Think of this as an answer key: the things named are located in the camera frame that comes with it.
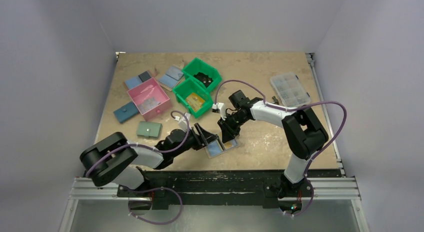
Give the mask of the beige leather card holder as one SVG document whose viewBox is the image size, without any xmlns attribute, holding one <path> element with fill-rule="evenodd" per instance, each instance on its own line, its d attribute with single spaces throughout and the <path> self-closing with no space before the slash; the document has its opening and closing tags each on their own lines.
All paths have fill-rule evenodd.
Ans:
<svg viewBox="0 0 424 232">
<path fill-rule="evenodd" d="M 211 145 L 205 147 L 206 154 L 210 159 L 217 157 L 217 156 L 220 156 L 220 155 L 224 154 L 225 152 L 230 151 L 230 150 L 225 151 L 224 150 L 224 143 L 221 140 L 219 140 L 219 141 L 221 142 L 220 147 L 218 146 L 217 143 L 214 143 L 214 144 L 211 144 Z"/>
</svg>

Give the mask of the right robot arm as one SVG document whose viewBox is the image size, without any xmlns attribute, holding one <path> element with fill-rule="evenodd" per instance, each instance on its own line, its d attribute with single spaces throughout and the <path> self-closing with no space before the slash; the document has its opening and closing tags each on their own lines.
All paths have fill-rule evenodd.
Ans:
<svg viewBox="0 0 424 232">
<path fill-rule="evenodd" d="M 231 113 L 227 112 L 223 103 L 212 106 L 212 111 L 220 114 L 217 124 L 221 129 L 221 140 L 226 143 L 236 138 L 241 126 L 249 120 L 263 121 L 283 128 L 292 155 L 280 177 L 279 185 L 269 189 L 279 198 L 296 194 L 306 180 L 313 155 L 329 139 L 314 111 L 310 108 L 295 110 L 271 104 L 259 97 L 249 99 L 241 90 L 233 93 L 229 100 L 234 107 Z"/>
</svg>

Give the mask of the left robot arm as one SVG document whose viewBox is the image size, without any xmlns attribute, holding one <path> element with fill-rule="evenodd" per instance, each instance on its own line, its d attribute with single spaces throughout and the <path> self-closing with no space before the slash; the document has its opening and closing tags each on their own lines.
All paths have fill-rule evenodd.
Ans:
<svg viewBox="0 0 424 232">
<path fill-rule="evenodd" d="M 86 169 L 85 176 L 97 187 L 109 183 L 121 184 L 138 197 L 146 195 L 149 183 L 140 164 L 155 170 L 171 165 L 174 158 L 190 149 L 200 150 L 219 139 L 196 123 L 190 129 L 174 129 L 154 147 L 130 143 L 123 133 L 115 132 L 84 150 L 79 159 Z"/>
</svg>

